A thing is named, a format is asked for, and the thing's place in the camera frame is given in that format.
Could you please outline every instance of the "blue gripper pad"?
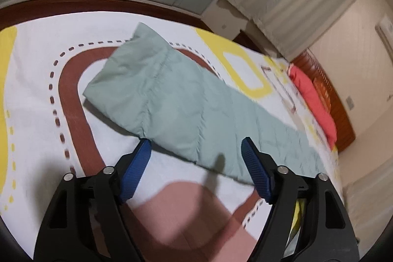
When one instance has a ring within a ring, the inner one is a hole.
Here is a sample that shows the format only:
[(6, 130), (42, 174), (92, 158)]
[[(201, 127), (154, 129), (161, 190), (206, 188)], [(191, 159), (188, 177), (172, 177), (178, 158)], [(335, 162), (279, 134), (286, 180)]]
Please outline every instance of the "blue gripper pad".
[(247, 138), (242, 141), (241, 151), (244, 163), (246, 164), (251, 179), (254, 182), (258, 195), (262, 199), (265, 199), (267, 203), (270, 203), (272, 200), (270, 175), (263, 168), (260, 160), (258, 159), (258, 155), (251, 147)]
[(131, 164), (125, 171), (121, 179), (121, 190), (119, 198), (122, 202), (131, 199), (135, 193), (136, 187), (141, 181), (142, 174), (144, 173), (147, 163), (151, 155), (151, 143), (145, 140), (135, 154)]

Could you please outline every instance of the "white wall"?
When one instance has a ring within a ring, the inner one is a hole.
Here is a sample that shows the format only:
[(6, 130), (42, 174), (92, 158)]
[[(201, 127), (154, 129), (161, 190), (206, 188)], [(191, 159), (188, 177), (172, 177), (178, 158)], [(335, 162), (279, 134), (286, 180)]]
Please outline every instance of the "white wall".
[(393, 106), (339, 155), (343, 186), (354, 182), (393, 157)]
[(393, 65), (375, 25), (393, 11), (385, 0), (356, 0), (311, 47), (344, 106), (351, 96), (354, 109), (347, 113), (357, 136), (391, 105)]

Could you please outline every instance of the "red pillow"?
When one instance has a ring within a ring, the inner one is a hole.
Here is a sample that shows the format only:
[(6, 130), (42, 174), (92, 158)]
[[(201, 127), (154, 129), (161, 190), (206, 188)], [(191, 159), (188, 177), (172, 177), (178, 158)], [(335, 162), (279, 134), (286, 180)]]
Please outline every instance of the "red pillow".
[(301, 93), (310, 111), (325, 132), (327, 142), (332, 150), (337, 141), (336, 125), (332, 116), (324, 108), (312, 81), (300, 68), (292, 64), (288, 69), (288, 76)]

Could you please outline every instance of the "bedsheet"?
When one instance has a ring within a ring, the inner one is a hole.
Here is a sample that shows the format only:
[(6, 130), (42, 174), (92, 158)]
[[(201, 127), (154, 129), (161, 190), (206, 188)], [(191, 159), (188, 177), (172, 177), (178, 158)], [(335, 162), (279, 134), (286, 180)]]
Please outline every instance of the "bedsheet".
[[(323, 131), (286, 75), (285, 60), (197, 28), (137, 14), (90, 12), (37, 19), (0, 33), (0, 214), (30, 256), (62, 176), (69, 171), (95, 174), (138, 143), (82, 92), (139, 22), (283, 123), (304, 131), (341, 193), (337, 152), (330, 152)], [(252, 186), (154, 146), (122, 212), (147, 261), (247, 261), (270, 205)], [(99, 241), (98, 225), (94, 232)]]

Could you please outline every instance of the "wooden furniture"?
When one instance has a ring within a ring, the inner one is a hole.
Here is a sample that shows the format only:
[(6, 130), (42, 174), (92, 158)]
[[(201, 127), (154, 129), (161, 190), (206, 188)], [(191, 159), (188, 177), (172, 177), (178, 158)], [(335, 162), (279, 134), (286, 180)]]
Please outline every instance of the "wooden furniture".
[(329, 91), (325, 86), (325, 82), (320, 77), (317, 77), (314, 78), (312, 83), (314, 84), (315, 90), (317, 90), (318, 96), (321, 99), (325, 110), (330, 113), (330, 111), (332, 110), (332, 104), (330, 101)]
[(306, 49), (292, 60), (292, 63), (298, 66), (298, 68), (313, 80), (314, 86), (317, 84), (316, 87), (318, 87), (322, 95), (329, 97), (329, 99), (324, 99), (324, 102), (327, 104), (327, 107), (329, 107), (329, 103), (331, 105), (330, 114), (337, 128), (336, 146), (338, 152), (345, 150), (355, 140), (356, 135), (345, 111), (345, 107), (326, 72), (309, 49)]
[(0, 9), (0, 30), (32, 19), (95, 11), (142, 14), (211, 31), (199, 18), (132, 0), (28, 0)]

